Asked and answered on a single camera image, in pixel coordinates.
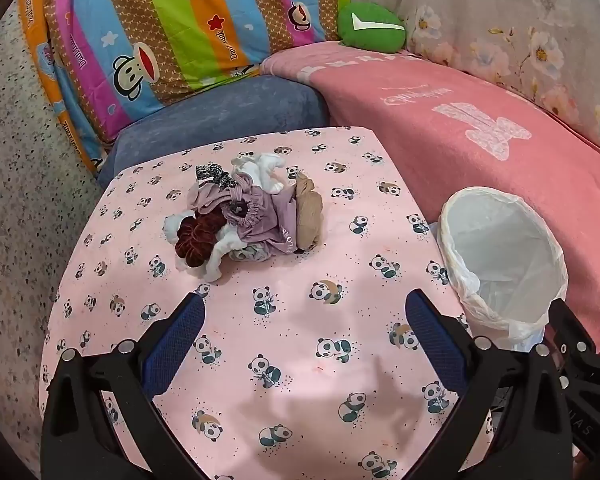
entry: lilac fabric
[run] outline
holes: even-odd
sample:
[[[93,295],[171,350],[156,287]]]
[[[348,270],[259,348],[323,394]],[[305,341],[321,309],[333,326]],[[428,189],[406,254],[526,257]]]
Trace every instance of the lilac fabric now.
[[[271,195],[254,186],[246,173],[234,175],[237,186],[220,189],[217,184],[203,184],[198,191],[194,209],[207,214],[216,206],[222,206],[222,214],[235,225],[240,240],[246,243],[266,242],[274,254],[291,254],[296,247],[296,199],[295,186]],[[244,218],[228,208],[228,202],[244,200],[247,214]]]

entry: blue cushion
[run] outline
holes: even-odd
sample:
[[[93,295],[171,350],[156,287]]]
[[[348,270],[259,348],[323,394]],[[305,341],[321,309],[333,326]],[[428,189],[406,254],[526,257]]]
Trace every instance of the blue cushion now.
[[[107,187],[126,168],[221,140],[328,125],[324,99],[309,86],[268,75],[245,78],[184,99],[126,127],[98,182]]]

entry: pink panda-print cloth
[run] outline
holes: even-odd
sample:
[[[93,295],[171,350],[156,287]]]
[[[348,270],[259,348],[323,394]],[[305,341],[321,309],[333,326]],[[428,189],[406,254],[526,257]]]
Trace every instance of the pink panda-print cloth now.
[[[230,170],[239,152],[286,159],[324,201],[322,240],[266,262],[225,258],[201,283],[176,269],[164,218],[187,209],[196,165]],[[398,171],[364,128],[248,137],[176,153],[117,176],[88,221],[59,286],[42,358],[40,407],[60,354],[109,352],[137,340],[197,291],[206,319],[170,389],[154,398],[209,478],[401,478],[453,408],[405,326],[422,288],[461,320],[434,237]],[[103,394],[130,460],[145,466],[116,399]],[[467,463],[491,439],[485,421]]]

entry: white cloth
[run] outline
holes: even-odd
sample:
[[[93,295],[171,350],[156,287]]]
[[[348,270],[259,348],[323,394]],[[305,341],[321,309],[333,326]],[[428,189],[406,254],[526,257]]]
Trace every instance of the white cloth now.
[[[207,283],[214,282],[222,276],[222,272],[220,272],[220,261],[225,254],[236,249],[243,249],[247,246],[246,242],[243,242],[238,238],[238,228],[229,223],[222,226],[218,231],[218,234],[216,234],[216,238],[218,238],[218,241],[214,245],[214,250],[211,251],[209,260],[204,265],[205,275],[203,276],[203,280]]]
[[[276,168],[284,167],[285,159],[275,153],[238,156],[232,159],[231,163],[234,165],[232,176],[236,173],[246,173],[253,180],[254,186],[261,187],[269,194],[278,194],[285,187],[273,174]]]
[[[183,211],[182,213],[169,215],[167,216],[167,218],[164,219],[164,226],[162,227],[162,232],[164,233],[164,237],[167,238],[167,241],[171,245],[175,245],[177,243],[178,229],[180,228],[180,224],[188,216],[193,216],[193,218],[195,218],[195,211]]]

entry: floral fabric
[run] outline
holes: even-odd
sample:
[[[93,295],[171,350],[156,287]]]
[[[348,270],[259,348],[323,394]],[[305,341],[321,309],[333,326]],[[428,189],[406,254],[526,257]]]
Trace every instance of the floral fabric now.
[[[600,147],[600,0],[371,0],[410,52],[520,94]]]

